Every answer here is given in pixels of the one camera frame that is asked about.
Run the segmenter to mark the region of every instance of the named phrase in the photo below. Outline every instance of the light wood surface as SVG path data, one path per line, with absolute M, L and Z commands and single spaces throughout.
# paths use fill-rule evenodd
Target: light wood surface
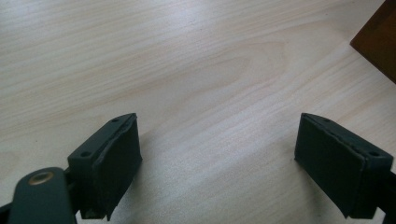
M 396 86 L 349 46 L 381 4 L 0 2 L 0 204 L 135 112 L 144 160 L 110 223 L 381 223 L 293 160 L 302 112 L 396 156 Z

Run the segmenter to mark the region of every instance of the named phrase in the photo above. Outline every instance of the wooden table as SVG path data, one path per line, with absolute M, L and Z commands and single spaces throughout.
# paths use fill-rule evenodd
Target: wooden table
M 349 46 L 381 4 L 2 1 L 0 204 L 135 112 L 144 160 L 110 223 L 381 223 L 293 159 L 302 112 L 396 156 L 396 86 Z

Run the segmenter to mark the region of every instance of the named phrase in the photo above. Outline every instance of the black plastic part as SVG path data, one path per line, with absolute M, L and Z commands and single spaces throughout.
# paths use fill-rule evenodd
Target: black plastic part
M 0 207 L 0 223 L 7 223 L 9 217 L 9 211 L 11 210 L 12 203 L 8 203 Z
M 67 159 L 82 218 L 110 219 L 142 161 L 136 114 L 109 121 Z
M 15 188 L 8 223 L 76 223 L 64 171 L 51 167 L 22 178 Z
M 378 207 L 387 214 L 384 223 L 396 223 L 396 174 L 390 173 L 378 192 Z
M 345 217 L 373 218 L 393 157 L 329 119 L 302 114 L 295 160 Z

